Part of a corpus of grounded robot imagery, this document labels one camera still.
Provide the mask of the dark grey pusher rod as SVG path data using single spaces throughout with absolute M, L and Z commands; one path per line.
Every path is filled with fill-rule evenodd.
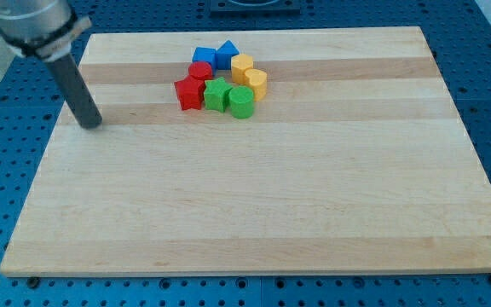
M 84 129 L 98 127 L 102 122 L 101 113 L 72 55 L 66 54 L 55 61 L 46 61 L 45 65 L 78 124 Z

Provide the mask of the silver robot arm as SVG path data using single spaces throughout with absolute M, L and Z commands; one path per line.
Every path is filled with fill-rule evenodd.
M 16 55 L 36 57 L 51 73 L 68 108 L 84 129 L 102 116 L 72 57 L 72 42 L 91 27 L 67 0 L 0 0 L 0 34 Z

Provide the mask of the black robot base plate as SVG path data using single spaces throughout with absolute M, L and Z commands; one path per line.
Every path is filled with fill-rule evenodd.
M 210 15 L 225 14 L 298 14 L 301 5 L 299 0 L 210 0 Z

